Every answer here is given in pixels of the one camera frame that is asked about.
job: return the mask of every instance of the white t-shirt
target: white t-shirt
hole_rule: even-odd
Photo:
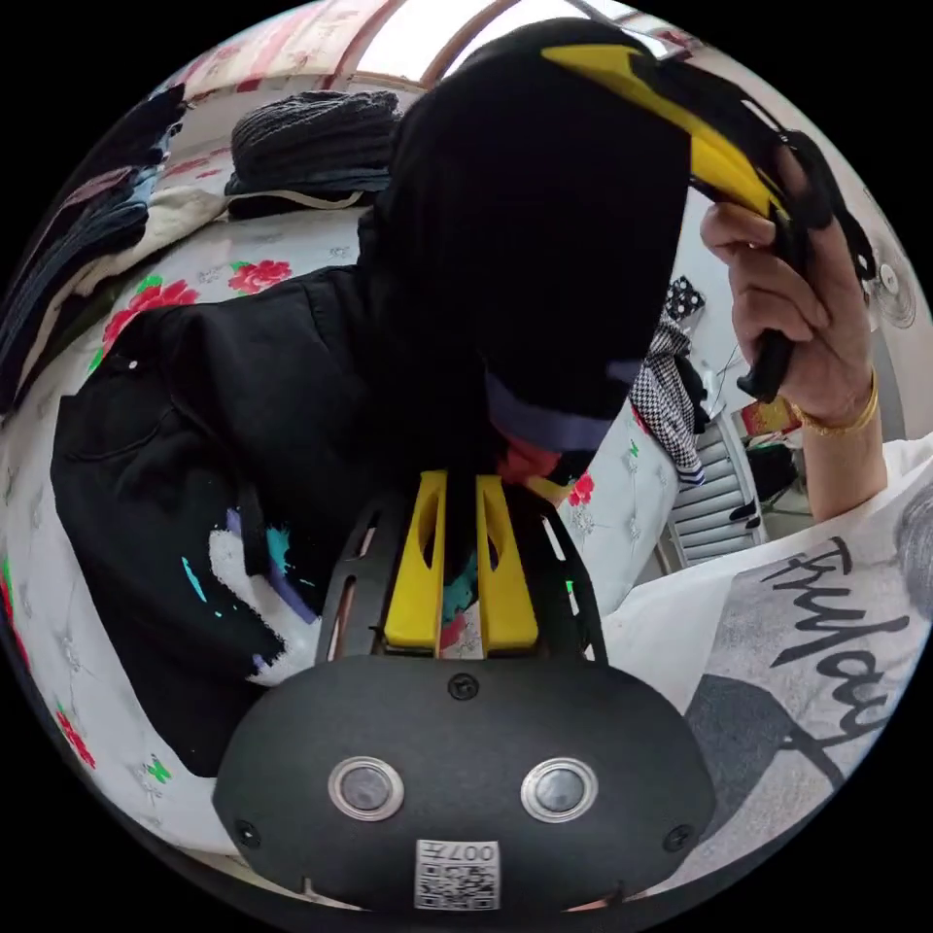
[[[885,444],[887,488],[804,532],[634,589],[609,662],[689,722],[712,824],[652,893],[790,829],[851,775],[910,679],[933,618],[933,434]]]

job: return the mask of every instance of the black hoodie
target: black hoodie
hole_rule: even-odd
[[[333,561],[376,490],[495,470],[504,434],[566,481],[621,409],[664,304],[689,140],[539,50],[623,40],[560,20],[485,48],[403,119],[355,266],[140,315],[62,400],[61,522],[143,709],[195,774],[311,663]],[[276,599],[304,634],[276,631]]]

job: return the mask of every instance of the hood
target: hood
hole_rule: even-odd
[[[517,447],[520,462],[573,479],[658,323],[690,141],[540,54],[576,43],[632,40],[586,20],[538,23],[418,100],[361,223],[368,366],[421,426],[432,466],[485,472]]]

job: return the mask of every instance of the qr code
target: qr code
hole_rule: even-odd
[[[499,843],[418,841],[415,907],[426,911],[499,909]]]

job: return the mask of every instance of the gold bracelet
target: gold bracelet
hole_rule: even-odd
[[[808,415],[807,412],[801,411],[792,401],[789,404],[793,413],[800,419],[801,424],[819,434],[820,437],[843,437],[846,434],[855,434],[864,431],[878,411],[878,375],[872,366],[872,394],[868,399],[868,404],[862,409],[862,413],[848,425],[839,427],[824,425],[821,421],[817,421]]]

